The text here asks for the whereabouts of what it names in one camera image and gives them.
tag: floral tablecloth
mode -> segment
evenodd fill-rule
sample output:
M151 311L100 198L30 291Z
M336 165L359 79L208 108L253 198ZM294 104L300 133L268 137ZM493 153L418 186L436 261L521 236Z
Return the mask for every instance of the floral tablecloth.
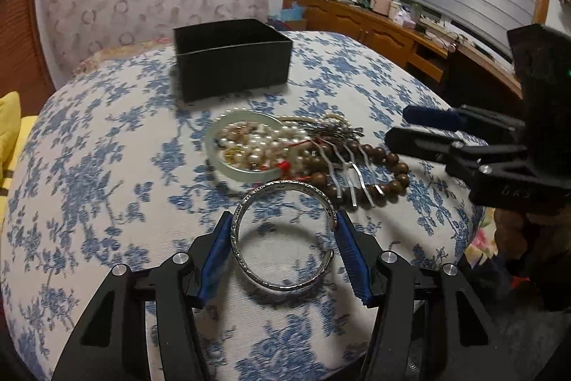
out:
M204 132L227 108L314 117L336 112L362 126L363 142L373 145L401 124L406 105L446 108L416 79L352 39L287 35L294 50L281 88L184 107L176 99L175 57L167 45L103 61L45 105L14 174L0 244L9 330L38 379L50 379L75 322L114 264L135 270L161 264L212 231L251 188L222 178L205 160ZM481 209L442 165L403 159L412 171L406 195L350 216L415 265L458 260ZM300 280L328 247L336 250L302 195L254 204L252 212L253 229L243 241L251 260L259 259L257 270L273 278ZM148 303L156 380L162 371L153 311ZM375 314L354 297L339 255L324 283L305 297L266 295L231 256L218 294L196 322L219 381L322 379L364 352Z

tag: blue floral pattern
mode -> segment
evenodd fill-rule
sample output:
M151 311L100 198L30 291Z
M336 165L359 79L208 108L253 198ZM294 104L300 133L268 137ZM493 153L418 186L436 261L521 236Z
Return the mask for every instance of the blue floral pattern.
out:
M0 289L10 333L39 380L50 379L75 322L110 267L157 266L212 231L222 212L233 211L251 188L219 175L205 159L204 132L227 108L314 117L335 112L364 128L364 142L378 145L390 127L406 125L401 119L406 105L447 107L402 69L350 38L288 35L294 48L285 88L182 106L173 88L174 50L168 46L105 62L46 103L14 174L0 243ZM403 159L412 171L406 195L384 208L351 214L356 227L420 266L458 260L481 210L442 165ZM381 168L378 175L392 178ZM333 264L309 294L275 299L253 288L230 258L217 296L197 314L204 353L218 381L322 379L366 349L375 310L353 296L315 203L291 196L252 206L252 243L280 240L278 221L299 231L316 224L302 244L286 236L279 254L270 251L270 258L281 260L285 283L315 271L328 248L336 252ZM150 319L153 309L147 306ZM155 346L156 323L148 324L148 331ZM154 349L151 366L159 379Z

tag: yellow chair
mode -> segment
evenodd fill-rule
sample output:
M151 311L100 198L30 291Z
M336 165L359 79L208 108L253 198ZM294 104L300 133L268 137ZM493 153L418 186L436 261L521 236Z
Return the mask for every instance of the yellow chair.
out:
M10 92L0 99L0 234L14 170L38 119L36 116L20 118L20 115L20 97L17 92Z

